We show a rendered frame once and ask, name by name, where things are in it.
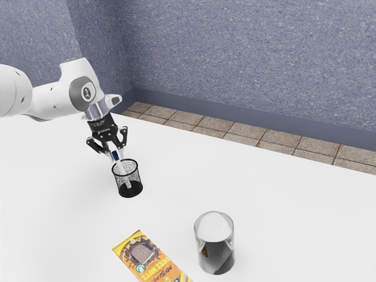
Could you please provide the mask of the white pen with blue cap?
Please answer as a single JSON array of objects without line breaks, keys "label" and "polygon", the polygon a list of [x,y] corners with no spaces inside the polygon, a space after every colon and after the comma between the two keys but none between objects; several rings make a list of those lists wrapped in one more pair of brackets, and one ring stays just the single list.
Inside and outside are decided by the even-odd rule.
[{"label": "white pen with blue cap", "polygon": [[130,189],[132,187],[131,182],[129,181],[129,178],[126,176],[126,170],[124,169],[116,150],[112,151],[112,156],[114,160],[116,161],[116,166],[118,168],[119,173],[124,177],[126,187]]}]

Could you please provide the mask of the clear drinking glass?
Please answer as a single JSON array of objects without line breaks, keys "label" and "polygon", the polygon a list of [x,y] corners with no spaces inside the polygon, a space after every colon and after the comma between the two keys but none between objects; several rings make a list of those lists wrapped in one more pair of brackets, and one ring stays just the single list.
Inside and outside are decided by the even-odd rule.
[{"label": "clear drinking glass", "polygon": [[200,267],[212,275],[231,270],[235,262],[234,223],[220,211],[208,211],[194,223]]}]

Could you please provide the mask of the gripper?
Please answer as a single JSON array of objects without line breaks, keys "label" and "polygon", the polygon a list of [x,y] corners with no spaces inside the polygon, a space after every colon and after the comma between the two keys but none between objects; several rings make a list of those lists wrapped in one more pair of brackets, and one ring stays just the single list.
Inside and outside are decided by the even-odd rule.
[{"label": "gripper", "polygon": [[[106,142],[113,141],[117,138],[116,151],[119,159],[125,158],[128,134],[127,126],[117,126],[110,112],[98,120],[87,121],[87,124],[92,132],[92,136],[88,137],[86,140],[86,144],[89,147],[96,153],[105,155],[111,162],[114,162],[113,155]],[[95,142],[95,139],[104,143],[99,145]]]}]

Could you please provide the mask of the black mesh pen holder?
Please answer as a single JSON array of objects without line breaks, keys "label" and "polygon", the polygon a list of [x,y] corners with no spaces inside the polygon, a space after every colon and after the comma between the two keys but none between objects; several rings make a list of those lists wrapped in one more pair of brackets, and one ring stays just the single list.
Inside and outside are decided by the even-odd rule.
[{"label": "black mesh pen holder", "polygon": [[118,193],[125,198],[132,198],[139,195],[143,190],[142,181],[139,174],[139,166],[137,161],[133,159],[121,160],[124,169],[126,170],[126,176],[129,178],[132,187],[128,189],[125,185],[124,177],[119,173],[116,163],[112,166],[112,173],[115,177]]}]

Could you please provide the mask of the yellow chocolate bar package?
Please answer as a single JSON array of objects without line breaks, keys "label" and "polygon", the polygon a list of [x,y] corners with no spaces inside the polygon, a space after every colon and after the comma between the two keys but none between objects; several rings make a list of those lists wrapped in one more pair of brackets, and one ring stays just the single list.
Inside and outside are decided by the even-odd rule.
[{"label": "yellow chocolate bar package", "polygon": [[121,241],[112,251],[139,282],[193,282],[141,230]]}]

